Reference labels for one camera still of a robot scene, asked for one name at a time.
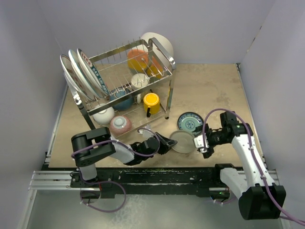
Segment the blue white porcelain saucer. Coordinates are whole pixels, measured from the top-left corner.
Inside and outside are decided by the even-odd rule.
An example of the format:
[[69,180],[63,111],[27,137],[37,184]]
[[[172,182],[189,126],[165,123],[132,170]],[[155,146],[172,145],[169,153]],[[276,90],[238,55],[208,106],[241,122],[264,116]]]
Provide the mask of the blue white porcelain saucer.
[[177,125],[179,130],[193,133],[197,126],[203,126],[203,118],[195,112],[186,112],[179,116]]

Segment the grey green small plate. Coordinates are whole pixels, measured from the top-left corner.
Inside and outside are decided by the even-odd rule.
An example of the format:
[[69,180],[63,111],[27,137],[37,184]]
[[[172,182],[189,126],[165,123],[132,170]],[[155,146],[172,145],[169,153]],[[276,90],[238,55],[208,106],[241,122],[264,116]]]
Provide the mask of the grey green small plate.
[[172,146],[172,149],[178,153],[188,154],[195,150],[195,145],[193,142],[194,136],[187,131],[174,131],[171,133],[170,139],[177,141],[177,144]]

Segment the black white patterned bowl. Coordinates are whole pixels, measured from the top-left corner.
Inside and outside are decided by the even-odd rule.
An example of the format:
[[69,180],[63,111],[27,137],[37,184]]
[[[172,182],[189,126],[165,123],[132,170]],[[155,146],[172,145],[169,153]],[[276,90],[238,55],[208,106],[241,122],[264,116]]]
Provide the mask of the black white patterned bowl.
[[110,122],[110,132],[115,136],[122,135],[130,131],[131,128],[132,122],[123,115],[115,116]]

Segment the yellow translucent mug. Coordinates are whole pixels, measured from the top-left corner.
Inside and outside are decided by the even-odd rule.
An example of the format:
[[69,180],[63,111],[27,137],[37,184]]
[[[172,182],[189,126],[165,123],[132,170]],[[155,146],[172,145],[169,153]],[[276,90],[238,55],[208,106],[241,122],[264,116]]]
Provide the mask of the yellow translucent mug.
[[143,106],[146,112],[146,117],[155,115],[160,110],[160,98],[156,93],[148,93],[143,98]]

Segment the dark blue ceramic bowl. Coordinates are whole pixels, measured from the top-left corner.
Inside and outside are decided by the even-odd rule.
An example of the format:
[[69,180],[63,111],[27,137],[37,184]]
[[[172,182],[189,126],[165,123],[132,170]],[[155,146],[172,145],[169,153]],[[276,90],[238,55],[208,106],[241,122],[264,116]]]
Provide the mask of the dark blue ceramic bowl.
[[[110,91],[111,95],[110,95],[110,101],[116,100],[120,97],[124,97],[125,95],[127,95],[128,93],[130,93],[131,91],[127,88],[116,88]],[[134,103],[134,98],[130,97],[130,98],[125,98],[124,100],[122,100],[121,102],[115,104],[112,106],[112,108],[114,110],[117,111],[125,111],[127,109],[129,109],[132,104]]]

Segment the plain white bowl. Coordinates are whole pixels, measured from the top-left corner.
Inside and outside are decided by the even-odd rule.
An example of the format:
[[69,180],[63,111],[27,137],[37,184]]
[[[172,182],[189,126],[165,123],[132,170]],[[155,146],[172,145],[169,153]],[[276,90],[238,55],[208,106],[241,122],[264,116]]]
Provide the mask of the plain white bowl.
[[115,111],[112,107],[102,110],[93,115],[93,119],[100,125],[107,125],[115,117]]

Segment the white watermelon pattern plate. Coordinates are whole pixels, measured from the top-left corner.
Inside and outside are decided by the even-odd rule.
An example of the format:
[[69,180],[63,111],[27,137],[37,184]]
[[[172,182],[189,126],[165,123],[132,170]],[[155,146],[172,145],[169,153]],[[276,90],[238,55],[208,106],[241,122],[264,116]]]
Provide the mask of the white watermelon pattern plate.
[[101,93],[101,91],[94,84],[91,83],[90,79],[83,72],[83,69],[81,68],[80,60],[78,58],[77,53],[75,51],[73,51],[72,49],[69,49],[68,56],[71,60],[72,67],[73,67],[74,71],[76,72],[77,77],[83,84],[83,87],[86,88],[87,91],[90,91],[90,93],[94,95],[95,98],[93,100],[95,101],[96,99],[102,99],[103,94]]

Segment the white plate with red characters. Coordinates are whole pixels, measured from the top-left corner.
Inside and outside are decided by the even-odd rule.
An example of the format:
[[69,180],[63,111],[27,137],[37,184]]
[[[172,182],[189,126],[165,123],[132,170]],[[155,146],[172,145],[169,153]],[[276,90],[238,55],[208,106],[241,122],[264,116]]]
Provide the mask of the white plate with red characters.
[[79,80],[76,72],[74,71],[71,61],[68,56],[62,54],[60,56],[60,61],[62,68],[64,70],[64,73],[66,75],[67,80],[70,82],[70,84],[74,87],[74,89],[79,92],[81,95],[83,95],[86,99],[89,99],[91,101],[95,101],[95,96],[88,91],[83,83]]

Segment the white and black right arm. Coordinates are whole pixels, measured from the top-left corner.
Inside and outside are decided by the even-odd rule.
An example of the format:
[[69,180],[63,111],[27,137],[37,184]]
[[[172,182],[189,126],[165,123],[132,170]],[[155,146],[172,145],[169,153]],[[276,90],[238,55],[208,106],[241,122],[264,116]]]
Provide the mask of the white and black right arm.
[[258,153],[251,127],[239,115],[228,109],[220,109],[221,128],[210,129],[207,122],[195,128],[200,135],[194,145],[204,158],[214,153],[214,147],[231,144],[239,156],[245,178],[233,167],[224,167],[212,174],[212,182],[225,184],[237,197],[240,213],[245,220],[278,219],[286,191],[276,185]]

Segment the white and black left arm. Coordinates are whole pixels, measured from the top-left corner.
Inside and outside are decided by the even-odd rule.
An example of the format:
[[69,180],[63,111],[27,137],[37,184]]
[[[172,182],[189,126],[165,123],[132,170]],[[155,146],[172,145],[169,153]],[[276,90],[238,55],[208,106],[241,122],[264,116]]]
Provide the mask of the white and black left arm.
[[148,135],[143,142],[125,144],[110,134],[110,129],[101,127],[92,131],[77,134],[71,138],[72,159],[80,171],[81,181],[87,187],[93,187],[98,182],[95,163],[110,156],[127,166],[140,164],[154,155],[164,155],[177,141],[166,138],[147,127],[137,130],[141,135]]

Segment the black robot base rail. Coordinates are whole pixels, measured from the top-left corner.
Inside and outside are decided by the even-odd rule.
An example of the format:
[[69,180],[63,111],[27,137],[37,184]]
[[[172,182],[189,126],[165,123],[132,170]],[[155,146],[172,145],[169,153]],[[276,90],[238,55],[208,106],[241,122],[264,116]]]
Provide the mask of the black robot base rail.
[[194,195],[200,198],[229,198],[229,188],[220,171],[232,164],[214,167],[99,168],[97,178],[83,182],[71,172],[71,187],[80,188],[84,198],[114,198],[115,195]]

